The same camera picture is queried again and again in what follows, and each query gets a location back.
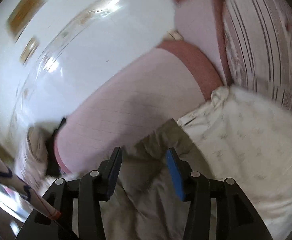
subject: striped pillow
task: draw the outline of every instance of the striped pillow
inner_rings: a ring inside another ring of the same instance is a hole
[[[237,85],[292,112],[292,9],[285,0],[225,0],[225,43]]]

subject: pink cloth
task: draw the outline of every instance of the pink cloth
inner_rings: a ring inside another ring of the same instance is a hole
[[[163,41],[158,48],[169,51],[184,63],[199,85],[205,100],[210,100],[212,91],[223,85],[210,61],[196,46],[185,41]]]
[[[199,54],[199,69],[214,68]],[[214,89],[220,78],[211,77]],[[114,147],[133,145],[170,118],[177,120],[205,102],[185,64],[164,49],[152,49],[94,92],[57,135],[55,155],[68,172],[98,168]]]
[[[176,9],[175,26],[185,41],[210,60],[225,85],[233,83],[225,50],[223,0],[183,0]]]

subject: pink fabric edge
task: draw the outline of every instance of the pink fabric edge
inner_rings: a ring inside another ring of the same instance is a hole
[[[59,164],[59,167],[62,169],[63,172],[71,173],[71,171],[66,167],[66,165],[63,163],[61,157],[59,156],[59,149],[58,149],[57,143],[56,143],[58,136],[59,136],[59,133],[57,133],[55,140],[54,140],[54,155],[55,155],[56,161]]]
[[[231,76],[231,72],[230,72],[230,68],[229,68],[228,60],[227,60],[227,53],[226,53],[225,30],[224,30],[224,23],[223,23],[224,0],[213,0],[213,3],[214,3],[214,10],[215,10],[216,25],[219,26],[219,28],[216,29],[216,35],[217,35],[217,43],[218,43],[219,54],[220,54],[220,61],[224,69],[226,83],[228,86],[230,86],[231,84],[233,84],[233,78]]]
[[[187,67],[206,101],[210,100],[213,90],[223,85],[209,59],[196,46],[185,41],[163,41],[157,48],[167,50]]]

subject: bedsheet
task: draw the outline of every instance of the bedsheet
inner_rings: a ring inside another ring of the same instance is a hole
[[[242,88],[220,87],[177,122],[215,179],[234,178],[274,240],[292,230],[292,115]]]

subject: beige fabric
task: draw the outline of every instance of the beige fabric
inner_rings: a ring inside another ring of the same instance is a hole
[[[274,240],[292,230],[292,115],[239,87],[177,122],[202,151],[213,176],[234,178]]]
[[[183,36],[181,36],[176,29],[170,30],[163,37],[163,41],[182,41],[182,40],[184,40]]]
[[[237,85],[292,112],[292,9],[285,0],[225,0],[226,51]]]

